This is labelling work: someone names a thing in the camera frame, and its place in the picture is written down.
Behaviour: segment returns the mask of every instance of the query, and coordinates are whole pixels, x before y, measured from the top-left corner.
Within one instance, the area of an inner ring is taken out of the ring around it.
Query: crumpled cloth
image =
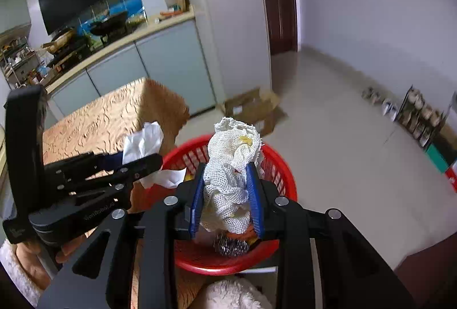
[[[208,231],[223,229],[241,234],[250,222],[246,165],[253,161],[263,177],[262,141],[255,127],[233,118],[222,118],[214,129],[203,174],[205,203],[201,224]]]

